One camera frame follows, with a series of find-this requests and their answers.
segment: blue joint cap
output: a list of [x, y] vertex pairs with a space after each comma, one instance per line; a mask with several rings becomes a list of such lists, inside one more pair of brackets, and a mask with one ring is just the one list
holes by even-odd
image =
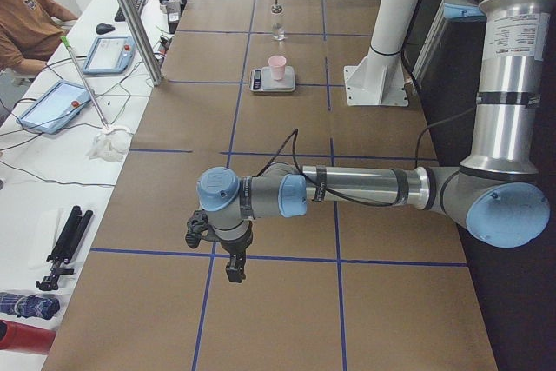
[[477, 22], [487, 19], [479, 6], [453, 3], [444, 3], [444, 18], [460, 22]]
[[239, 189], [239, 178], [225, 167], [208, 169], [197, 181], [199, 203], [208, 212], [224, 209], [235, 199]]
[[282, 178], [278, 190], [278, 206], [284, 217], [301, 216], [307, 213], [307, 191], [303, 176], [287, 174]]
[[503, 184], [490, 189], [467, 213], [467, 230], [494, 247], [525, 245], [545, 229], [550, 217], [548, 199], [526, 182]]

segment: glass bottle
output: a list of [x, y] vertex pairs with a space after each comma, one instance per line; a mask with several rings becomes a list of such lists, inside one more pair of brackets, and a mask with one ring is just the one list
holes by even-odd
[[272, 12], [272, 37], [276, 41], [281, 41], [286, 36], [284, 35], [283, 8], [278, 4], [278, 0], [275, 0], [270, 11]]

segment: person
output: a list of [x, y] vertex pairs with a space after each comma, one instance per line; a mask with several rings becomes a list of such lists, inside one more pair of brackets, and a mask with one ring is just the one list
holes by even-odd
[[77, 19], [54, 0], [0, 0], [0, 70], [35, 76], [44, 69], [65, 34], [52, 17]]

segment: mop handle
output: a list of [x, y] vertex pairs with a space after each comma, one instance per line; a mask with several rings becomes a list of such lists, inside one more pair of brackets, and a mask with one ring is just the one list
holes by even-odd
[[106, 117], [104, 117], [104, 114], [101, 111], [101, 107], [98, 105], [98, 102], [96, 101], [95, 92], [89, 86], [89, 83], [87, 83], [87, 79], [85, 78], [85, 75], [83, 74], [83, 71], [81, 70], [81, 66], [77, 62], [76, 55], [73, 53], [73, 48], [71, 48], [70, 42], [68, 41], [68, 38], [66, 38], [66, 36], [60, 36], [60, 38], [62, 39], [62, 42], [66, 47], [66, 50], [68, 50], [68, 54], [69, 54], [69, 57], [71, 58], [71, 61], [73, 61], [73, 64], [76, 66], [77, 73], [81, 77], [81, 80], [82, 80], [83, 84], [85, 85], [85, 89], [89, 93], [90, 101], [93, 102], [93, 105], [95, 106], [95, 109], [96, 109], [96, 113], [98, 113], [99, 117], [101, 118], [101, 122], [103, 123], [104, 128], [107, 129], [109, 127], [108, 121], [106, 120]]

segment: orange shirt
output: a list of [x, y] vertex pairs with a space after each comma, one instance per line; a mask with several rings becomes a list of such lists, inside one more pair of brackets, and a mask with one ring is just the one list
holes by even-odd
[[59, 7], [54, 0], [0, 0], [0, 70], [50, 58], [64, 34], [51, 18]]

